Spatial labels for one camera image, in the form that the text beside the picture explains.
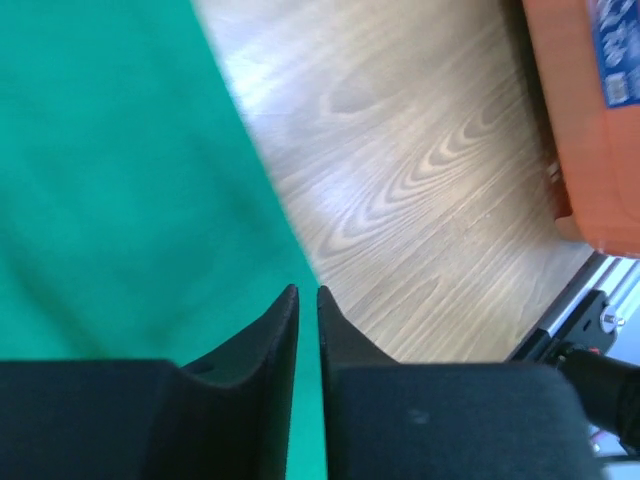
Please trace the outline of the green t-shirt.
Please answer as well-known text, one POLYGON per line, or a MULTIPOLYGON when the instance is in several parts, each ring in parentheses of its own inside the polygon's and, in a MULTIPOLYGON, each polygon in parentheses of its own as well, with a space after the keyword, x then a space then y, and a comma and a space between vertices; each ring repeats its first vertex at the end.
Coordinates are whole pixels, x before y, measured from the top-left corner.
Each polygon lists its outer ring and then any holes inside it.
POLYGON ((191 3, 2 3, 3 358, 184 364, 291 284, 286 475, 323 479, 317 281, 191 3))

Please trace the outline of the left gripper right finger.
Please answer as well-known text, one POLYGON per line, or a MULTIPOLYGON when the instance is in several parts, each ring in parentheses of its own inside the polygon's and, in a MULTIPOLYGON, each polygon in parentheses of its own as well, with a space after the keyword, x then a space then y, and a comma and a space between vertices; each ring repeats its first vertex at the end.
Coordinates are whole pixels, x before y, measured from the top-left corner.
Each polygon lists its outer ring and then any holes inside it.
POLYGON ((521 362, 410 364, 317 293, 332 479, 600 479, 578 397, 521 362))

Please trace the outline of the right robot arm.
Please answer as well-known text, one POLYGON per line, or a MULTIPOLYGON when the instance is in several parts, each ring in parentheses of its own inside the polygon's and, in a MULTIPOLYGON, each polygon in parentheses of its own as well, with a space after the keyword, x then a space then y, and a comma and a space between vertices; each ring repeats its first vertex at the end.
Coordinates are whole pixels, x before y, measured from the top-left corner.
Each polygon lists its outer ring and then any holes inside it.
POLYGON ((590 350, 572 350, 558 370, 578 394, 589 422, 639 453, 639 367, 590 350))

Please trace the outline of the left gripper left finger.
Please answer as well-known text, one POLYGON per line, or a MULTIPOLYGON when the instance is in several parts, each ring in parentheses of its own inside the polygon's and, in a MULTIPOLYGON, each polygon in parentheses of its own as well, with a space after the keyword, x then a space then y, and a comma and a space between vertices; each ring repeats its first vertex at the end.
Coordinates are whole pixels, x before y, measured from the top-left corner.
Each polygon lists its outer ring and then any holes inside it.
POLYGON ((299 295, 185 365, 5 361, 5 479, 282 479, 299 295))

